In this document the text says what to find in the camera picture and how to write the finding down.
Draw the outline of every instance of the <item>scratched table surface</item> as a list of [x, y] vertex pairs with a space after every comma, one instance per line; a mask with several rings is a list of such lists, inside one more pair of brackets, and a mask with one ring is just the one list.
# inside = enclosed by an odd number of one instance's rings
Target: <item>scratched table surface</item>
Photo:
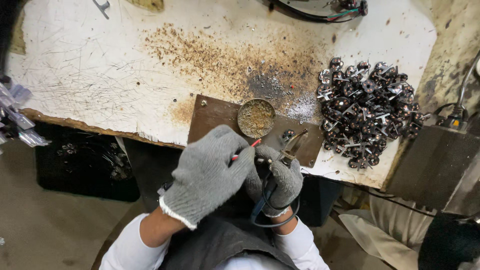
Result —
[[[417, 87], [436, 40], [428, 1], [369, 0], [369, 14], [315, 24], [262, 0], [176, 0], [152, 12], [113, 0], [107, 20], [89, 0], [30, 0], [26, 54], [10, 54], [9, 75], [34, 93], [24, 108], [95, 131], [184, 146], [196, 94], [235, 103], [269, 98], [277, 113], [319, 123], [318, 72], [334, 56], [398, 65]], [[326, 1], [292, 1], [332, 14]], [[321, 150], [315, 175], [381, 187], [398, 142], [373, 170]]]

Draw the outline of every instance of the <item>work glove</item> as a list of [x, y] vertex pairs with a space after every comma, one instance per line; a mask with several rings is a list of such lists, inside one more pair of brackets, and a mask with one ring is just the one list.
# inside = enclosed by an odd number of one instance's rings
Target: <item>work glove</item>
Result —
[[[238, 158], [231, 161], [240, 150]], [[172, 172], [173, 185], [160, 197], [160, 207], [189, 229], [196, 229], [203, 217], [241, 188], [255, 168], [254, 157], [254, 148], [230, 127], [216, 127], [182, 152]]]
[[[274, 180], [277, 183], [277, 188], [270, 197], [270, 204], [273, 207], [281, 208], [289, 205], [300, 193], [303, 185], [303, 176], [300, 172], [300, 163], [298, 160], [293, 160], [290, 169], [281, 161], [276, 160], [280, 152], [268, 146], [258, 146], [255, 148], [257, 157], [267, 160], [273, 160], [271, 171]], [[245, 186], [247, 193], [257, 202], [262, 197], [262, 180], [260, 180], [257, 170], [253, 169], [247, 176]], [[274, 210], [265, 204], [262, 209], [265, 216], [270, 218], [279, 217], [287, 212]]]

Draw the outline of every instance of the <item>white sleeve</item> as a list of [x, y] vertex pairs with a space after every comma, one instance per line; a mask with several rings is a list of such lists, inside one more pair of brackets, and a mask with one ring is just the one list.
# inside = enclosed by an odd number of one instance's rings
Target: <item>white sleeve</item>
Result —
[[285, 252], [300, 270], [329, 270], [313, 243], [310, 229], [298, 219], [295, 229], [287, 235], [275, 235], [278, 249]]
[[148, 247], [140, 238], [140, 222], [148, 216], [134, 218], [113, 242], [102, 258], [100, 270], [155, 270], [167, 254], [170, 239], [159, 247]]

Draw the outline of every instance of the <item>white long-sleeve shirt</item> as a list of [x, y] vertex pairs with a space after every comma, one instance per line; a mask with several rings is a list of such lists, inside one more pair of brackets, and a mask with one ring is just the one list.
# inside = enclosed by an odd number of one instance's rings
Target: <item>white long-sleeve shirt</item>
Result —
[[[133, 219], [102, 258], [100, 270], [156, 270], [167, 254], [170, 239], [159, 247], [148, 247], [140, 238], [140, 222], [148, 214]], [[275, 243], [300, 270], [329, 270], [313, 243], [310, 229], [298, 220], [287, 235], [276, 235]], [[215, 270], [282, 270], [280, 262], [258, 254], [240, 254], [215, 267]]]

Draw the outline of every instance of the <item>brown metal plate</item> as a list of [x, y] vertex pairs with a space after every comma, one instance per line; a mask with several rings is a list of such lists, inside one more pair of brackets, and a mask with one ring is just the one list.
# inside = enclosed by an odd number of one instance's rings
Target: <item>brown metal plate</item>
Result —
[[[207, 105], [202, 106], [202, 101], [205, 101]], [[245, 136], [237, 124], [237, 114], [240, 107], [241, 105], [239, 104], [197, 95], [195, 108], [193, 109], [192, 123], [190, 124], [190, 132], [188, 133], [188, 143], [198, 141], [210, 130], [221, 124], [228, 125], [248, 142], [253, 143], [255, 140]], [[272, 131], [262, 138], [262, 144], [266, 144], [277, 150], [282, 149], [281, 137], [287, 129], [292, 129], [295, 132], [308, 129], [307, 141], [298, 151], [297, 159], [300, 165], [310, 168], [313, 167], [324, 141], [323, 131], [320, 130], [318, 125], [311, 123], [300, 124], [298, 120], [277, 114], [275, 125]]]

